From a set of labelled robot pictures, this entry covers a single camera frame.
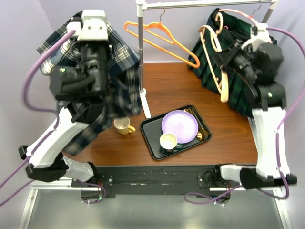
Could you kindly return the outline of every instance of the green plaid skirt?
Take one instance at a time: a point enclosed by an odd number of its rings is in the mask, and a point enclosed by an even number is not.
[[[219,22],[215,21],[216,14],[218,13],[219,8],[215,9],[213,13],[209,16],[209,19],[206,25],[212,27],[214,31],[219,29]],[[250,31],[251,31],[251,24],[238,19],[237,17],[231,16],[225,12],[221,12],[224,19],[224,27],[227,26],[228,29],[223,28],[221,34],[218,35],[218,40],[221,45],[222,50],[227,49],[231,46],[236,39],[240,39],[242,41],[246,41],[250,39]],[[277,40],[271,37],[273,44],[277,44]],[[211,64],[215,73],[215,76],[221,79],[221,71],[220,68],[217,67],[214,58],[212,58],[213,54],[215,53],[209,30],[205,30],[204,33],[205,45],[207,51],[210,56]],[[199,38],[198,42],[194,46],[192,52],[198,57],[200,60],[200,67],[193,68],[188,65],[189,69],[192,69],[197,78],[201,79],[201,87],[206,88],[214,93],[219,93],[215,82],[213,80],[211,70],[207,63],[205,53],[203,50],[203,46],[201,43],[201,39]],[[193,57],[189,56],[189,61],[195,63]],[[244,81],[235,73],[228,73],[228,81],[229,81],[229,100],[228,104],[230,108],[238,111],[243,116],[253,117],[252,116],[252,109],[249,105],[249,102],[245,96],[245,83]]]

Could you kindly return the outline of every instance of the black metal base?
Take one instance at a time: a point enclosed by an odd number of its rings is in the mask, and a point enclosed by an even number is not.
[[[111,166],[97,167],[102,185],[107,190],[107,198],[116,195],[184,195],[198,192],[215,197],[227,188],[228,181],[214,182],[215,166]],[[72,187],[86,187],[73,181]],[[222,188],[210,191],[210,188]],[[82,191],[82,197],[92,195],[92,191]],[[221,201],[227,201],[230,194]]]

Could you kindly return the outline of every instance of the mug handle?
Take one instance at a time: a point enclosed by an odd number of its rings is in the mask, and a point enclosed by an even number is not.
[[[135,128],[131,125],[128,126],[129,129],[129,133],[134,133],[135,132]]]
[[[184,148],[184,145],[182,145],[182,144],[177,144],[176,147],[175,147],[175,149],[174,149],[174,151],[177,152],[177,151],[179,151],[179,150],[182,150],[183,148]]]

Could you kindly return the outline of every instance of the wooden surface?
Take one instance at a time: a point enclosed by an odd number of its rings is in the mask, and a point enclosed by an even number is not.
[[[151,63],[144,66],[144,88],[152,116],[185,104],[197,107],[212,132],[210,141],[156,161],[140,131],[145,119],[131,117],[136,132],[119,135],[114,126],[99,134],[73,159],[102,165],[202,165],[256,163],[257,151],[248,120],[220,102],[220,96],[201,88],[201,82],[184,63]]]

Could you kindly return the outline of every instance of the orange hanger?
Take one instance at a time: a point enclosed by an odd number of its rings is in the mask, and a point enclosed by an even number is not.
[[[172,34],[171,34],[171,32],[169,31],[169,29],[161,23],[161,16],[160,16],[160,22],[152,22],[152,23],[150,23],[150,24],[148,24],[148,25],[143,25],[145,31],[147,31],[148,33],[150,33],[150,34],[152,34],[152,35],[154,35],[154,36],[156,36],[156,37],[158,37],[158,38],[160,38],[161,40],[163,40],[163,41],[165,41],[165,42],[168,42],[169,44],[177,44],[178,46],[180,46],[183,50],[185,50],[190,56],[192,56],[192,57],[195,59],[196,64],[193,64],[193,63],[189,62],[188,60],[186,60],[186,59],[184,59],[184,58],[182,58],[182,57],[180,57],[180,56],[177,56],[176,54],[174,54],[174,53],[172,53],[172,52],[170,52],[170,51],[168,51],[168,50],[166,50],[166,49],[160,47],[159,45],[157,45],[157,44],[155,44],[155,43],[153,43],[153,42],[151,42],[151,41],[149,41],[149,40],[147,40],[147,39],[145,39],[145,38],[143,38],[143,41],[145,41],[145,42],[151,44],[152,46],[154,46],[154,47],[156,47],[156,48],[158,48],[158,49],[160,49],[160,50],[162,50],[162,51],[164,51],[164,52],[166,52],[166,53],[172,55],[173,57],[178,58],[179,60],[181,60],[181,61],[187,63],[188,65],[190,65],[190,66],[192,66],[192,67],[194,67],[194,68],[198,68],[198,67],[200,66],[200,61],[199,61],[198,57],[197,57],[194,53],[192,53],[191,51],[189,51],[187,48],[185,48],[181,43],[179,43],[179,42],[172,36]],[[128,26],[128,25],[135,25],[135,26],[138,26],[138,23],[136,23],[136,22],[131,22],[131,21],[127,21],[127,22],[124,23],[124,29],[125,29],[128,33],[130,33],[131,35],[133,35],[133,36],[135,36],[135,37],[139,37],[138,34],[136,34],[136,33],[134,33],[134,32],[131,32],[130,30],[127,29],[127,26]],[[168,39],[166,39],[166,38],[164,38],[164,37],[162,37],[162,36],[160,36],[160,35],[158,35],[158,34],[155,34],[154,32],[149,31],[148,29],[150,29],[150,28],[158,28],[158,29],[162,30],[162,31],[165,32],[165,34],[171,39],[171,41],[168,40]]]

